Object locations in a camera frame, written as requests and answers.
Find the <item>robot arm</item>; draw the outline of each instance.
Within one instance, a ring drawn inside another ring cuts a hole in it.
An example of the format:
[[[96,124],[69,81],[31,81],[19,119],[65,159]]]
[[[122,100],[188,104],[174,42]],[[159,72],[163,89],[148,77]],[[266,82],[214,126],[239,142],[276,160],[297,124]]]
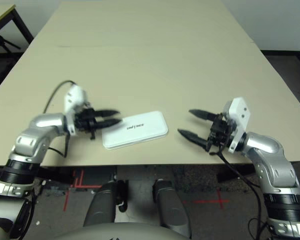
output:
[[[300,238],[300,185],[282,145],[249,132],[242,153],[252,161],[259,177],[270,230],[277,236]]]
[[[268,213],[267,223],[274,239],[300,239],[300,185],[282,145],[275,139],[253,132],[246,133],[250,112],[243,98],[228,102],[221,114],[190,110],[204,120],[212,121],[207,140],[178,129],[189,141],[207,152],[212,145],[222,151],[241,152],[255,168]]]
[[[76,131],[89,132],[94,138],[96,129],[110,127],[120,119],[97,122],[95,117],[110,117],[114,110],[95,111],[81,87],[73,85],[65,97],[65,115],[42,114],[15,141],[0,176],[0,240],[15,239],[25,230],[31,202],[26,199],[33,191],[34,179],[50,143]]]

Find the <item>white wall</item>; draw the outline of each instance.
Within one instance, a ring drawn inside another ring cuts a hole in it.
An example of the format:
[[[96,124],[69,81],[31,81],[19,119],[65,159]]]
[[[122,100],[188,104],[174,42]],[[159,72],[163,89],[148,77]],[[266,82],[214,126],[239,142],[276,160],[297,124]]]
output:
[[[300,0],[222,0],[262,50],[300,51]]]
[[[57,9],[60,1],[0,0],[0,4],[15,4],[30,32],[35,36]],[[222,0],[222,2],[260,49],[300,51],[300,0]],[[20,45],[22,51],[28,45],[13,22],[8,23],[0,34]]]

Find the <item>table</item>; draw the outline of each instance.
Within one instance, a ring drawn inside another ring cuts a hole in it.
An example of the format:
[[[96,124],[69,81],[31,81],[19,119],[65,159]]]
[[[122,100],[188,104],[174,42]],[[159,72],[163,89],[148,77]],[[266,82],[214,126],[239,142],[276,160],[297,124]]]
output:
[[[0,29],[2,29],[11,20],[22,33],[26,41],[30,44],[34,37],[28,30],[22,18],[19,16],[16,10],[16,5],[0,4]]]
[[[96,109],[121,117],[161,111],[166,137],[107,150],[101,133],[73,137],[62,159],[49,151],[43,166],[220,164],[177,128],[207,137],[210,123],[189,109],[222,111],[243,96],[248,131],[279,140],[300,161],[300,104],[219,0],[63,2],[0,86],[0,165],[18,134],[43,111],[55,86],[73,80]],[[63,111],[63,87],[50,113]],[[52,147],[64,149],[64,138]],[[249,163],[226,153],[231,163]]]

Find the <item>wire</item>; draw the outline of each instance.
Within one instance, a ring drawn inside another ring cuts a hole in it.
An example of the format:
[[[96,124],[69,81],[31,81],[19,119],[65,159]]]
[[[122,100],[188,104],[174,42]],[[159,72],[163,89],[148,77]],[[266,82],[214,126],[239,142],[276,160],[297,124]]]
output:
[[[71,84],[76,84],[74,81],[71,81],[71,80],[66,80],[66,81],[63,81],[61,82],[58,86],[56,86],[56,88],[53,90],[48,102],[46,103],[45,107],[44,107],[44,110],[43,110],[43,113],[45,114],[48,110],[48,107],[52,101],[52,99],[54,98],[54,96],[56,95],[57,91],[59,90],[59,88],[61,88],[64,84],[67,84],[67,83],[71,83]]]
[[[216,155],[232,170],[231,164],[225,159],[222,152],[219,151],[219,152],[216,153]],[[254,189],[252,184],[250,184],[250,181],[247,178],[245,178],[244,176],[242,176],[240,173],[238,174],[238,176],[253,191],[253,193],[256,197],[256,200],[257,200],[257,204],[258,204],[257,221],[258,222],[257,222],[257,227],[256,227],[256,237],[253,238],[253,239],[254,240],[259,240],[260,239],[260,234],[261,234],[261,213],[262,213],[261,212],[261,200],[260,200],[260,197],[259,197],[257,191]]]
[[[30,224],[32,222],[32,218],[34,217],[34,213],[35,213],[35,205],[36,205],[36,194],[35,194],[35,189],[32,189],[31,191],[31,210],[30,210],[30,216],[29,216],[29,219],[28,219],[28,222],[26,223],[26,226],[22,232],[22,234],[20,235],[19,239],[18,240],[22,240],[24,239],[29,227],[30,227]]]
[[[231,133],[232,133],[232,126],[229,125],[229,127],[228,127],[228,134],[226,136],[226,139],[225,139],[223,145],[220,146],[220,144],[219,144],[219,151],[218,152],[210,152],[209,154],[213,156],[213,155],[218,155],[218,154],[222,153],[222,151],[225,149],[225,147],[227,146],[227,144],[229,142]],[[259,185],[253,183],[252,181],[250,181],[249,179],[247,179],[245,176],[243,176],[230,162],[228,162],[226,159],[224,159],[224,160],[225,161],[223,161],[223,162],[225,163],[225,165],[228,168],[230,168],[230,170],[232,172],[234,172],[235,174],[237,174],[241,179],[245,179],[245,181],[248,182],[249,184],[251,184],[252,186],[255,186],[256,188],[260,188]]]
[[[258,204],[258,211],[257,211],[257,226],[256,226],[256,237],[252,237],[254,240],[260,240],[260,235],[261,232],[263,231],[262,227],[261,227],[261,200],[260,197],[257,193],[257,191],[254,189],[253,186],[258,187],[258,185],[254,184],[253,182],[251,182],[250,180],[248,180],[245,176],[243,176],[240,172],[238,172],[224,157],[224,155],[222,154],[222,151],[225,149],[225,147],[227,146],[229,139],[230,139],[230,135],[232,133],[232,126],[229,125],[228,127],[228,134],[226,136],[225,142],[223,145],[219,144],[219,151],[218,152],[211,152],[210,155],[217,155],[224,163],[226,166],[228,166],[230,168],[230,170],[232,170],[234,173],[236,173],[238,175],[238,177],[245,183],[247,184],[247,186],[253,191],[256,200],[257,200],[257,204]]]
[[[56,152],[57,154],[61,155],[62,157],[65,157],[64,154],[63,154],[61,151],[59,151],[58,149],[55,149],[55,148],[53,148],[53,147],[48,147],[48,149],[50,149],[50,150]]]
[[[249,234],[250,234],[251,238],[255,240],[255,237],[253,236],[253,234],[251,233],[251,230],[250,230],[250,224],[251,224],[251,222],[252,222],[253,220],[258,220],[258,218],[256,218],[256,217],[251,218],[251,219],[248,221],[247,227],[248,227],[248,231],[249,231]],[[261,230],[261,233],[262,233],[262,231],[264,230],[264,228],[265,228],[268,224],[267,224],[266,222],[264,222],[264,221],[261,221],[261,223],[263,224],[262,227],[261,227],[261,228],[263,228],[263,229]]]
[[[72,85],[76,84],[74,81],[72,80],[66,80],[66,81],[63,81],[61,82],[58,86],[56,86],[56,88],[53,90],[51,96],[49,97],[49,100],[48,102],[46,103],[45,107],[44,107],[44,110],[43,110],[43,113],[45,114],[48,110],[48,107],[52,101],[52,99],[54,98],[54,96],[56,95],[57,91],[64,85],[64,84],[67,84],[67,83],[71,83]],[[68,155],[68,148],[69,148],[69,140],[70,140],[70,134],[68,133],[66,136],[65,136],[65,144],[64,144],[64,153],[62,153],[61,151],[59,151],[58,149],[55,149],[53,147],[49,147],[48,149],[49,150],[52,150],[52,151],[55,151],[57,154],[61,155],[62,157],[66,158],[67,155]]]

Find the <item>black baseboard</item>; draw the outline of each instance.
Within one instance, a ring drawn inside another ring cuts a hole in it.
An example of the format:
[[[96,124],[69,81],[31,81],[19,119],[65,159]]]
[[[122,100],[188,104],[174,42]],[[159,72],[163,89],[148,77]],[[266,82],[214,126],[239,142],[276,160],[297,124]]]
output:
[[[300,51],[285,51],[285,50],[261,50],[265,56],[295,56],[300,61]]]

